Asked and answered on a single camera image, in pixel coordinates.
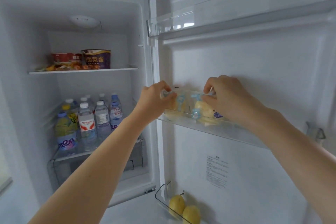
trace person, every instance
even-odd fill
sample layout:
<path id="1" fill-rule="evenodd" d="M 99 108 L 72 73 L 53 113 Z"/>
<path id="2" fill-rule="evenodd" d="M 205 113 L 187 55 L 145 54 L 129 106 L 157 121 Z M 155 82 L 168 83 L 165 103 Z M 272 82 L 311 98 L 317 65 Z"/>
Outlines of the person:
<path id="1" fill-rule="evenodd" d="M 238 79 L 209 78 L 203 100 L 220 114 L 257 135 L 325 223 L 336 223 L 336 158 L 311 141 L 278 111 L 250 95 Z M 174 101 L 161 81 L 144 87 L 138 104 L 119 127 L 41 206 L 29 224 L 99 223 L 141 131 Z"/>

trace open refrigerator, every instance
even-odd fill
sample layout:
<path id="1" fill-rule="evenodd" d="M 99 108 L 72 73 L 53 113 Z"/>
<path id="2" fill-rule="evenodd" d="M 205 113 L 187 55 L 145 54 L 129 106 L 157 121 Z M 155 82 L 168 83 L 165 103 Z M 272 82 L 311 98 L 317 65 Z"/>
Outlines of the open refrigerator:
<path id="1" fill-rule="evenodd" d="M 335 8 L 336 0 L 0 0 L 1 143 L 22 222 L 55 189 L 47 163 L 69 97 L 117 90 L 129 114 L 142 86 L 165 80 L 201 91 L 226 74 L 335 154 Z M 100 26 L 79 28 L 74 15 Z M 91 48 L 111 50 L 112 68 L 34 72 L 51 52 Z M 237 124 L 163 115 L 139 140 L 145 164 L 124 172 L 102 223 L 178 223 L 161 210 L 182 191 L 204 223 L 320 222 L 271 152 Z M 219 162 L 225 180 L 213 171 Z"/>

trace crisper drawer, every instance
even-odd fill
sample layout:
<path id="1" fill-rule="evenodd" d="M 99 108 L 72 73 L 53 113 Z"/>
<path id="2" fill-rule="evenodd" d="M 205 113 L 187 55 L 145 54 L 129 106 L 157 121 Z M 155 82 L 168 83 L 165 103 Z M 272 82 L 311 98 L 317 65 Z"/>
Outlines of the crisper drawer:
<path id="1" fill-rule="evenodd" d="M 48 172 L 53 190 L 56 191 L 68 177 L 91 155 L 93 151 L 85 152 L 82 149 L 77 154 L 65 156 L 57 151 L 52 160 L 48 162 Z M 147 166 L 147 152 L 145 139 L 139 138 L 134 145 L 124 172 Z M 122 176 L 120 180 L 132 177 L 131 174 Z"/>

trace red and white label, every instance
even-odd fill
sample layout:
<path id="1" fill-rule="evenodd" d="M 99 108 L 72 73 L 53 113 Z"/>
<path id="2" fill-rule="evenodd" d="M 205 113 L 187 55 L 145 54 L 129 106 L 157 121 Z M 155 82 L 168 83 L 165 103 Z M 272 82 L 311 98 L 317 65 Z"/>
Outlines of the red and white label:
<path id="1" fill-rule="evenodd" d="M 89 131 L 96 128 L 95 119 L 79 121 L 81 131 Z"/>

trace yellow bottle cap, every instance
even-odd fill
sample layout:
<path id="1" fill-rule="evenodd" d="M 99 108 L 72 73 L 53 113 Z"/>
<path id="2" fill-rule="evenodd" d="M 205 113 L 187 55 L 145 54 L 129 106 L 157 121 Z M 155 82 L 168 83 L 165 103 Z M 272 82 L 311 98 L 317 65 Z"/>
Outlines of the yellow bottle cap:
<path id="1" fill-rule="evenodd" d="M 70 109 L 70 105 L 62 105 L 62 110 L 66 111 Z"/>

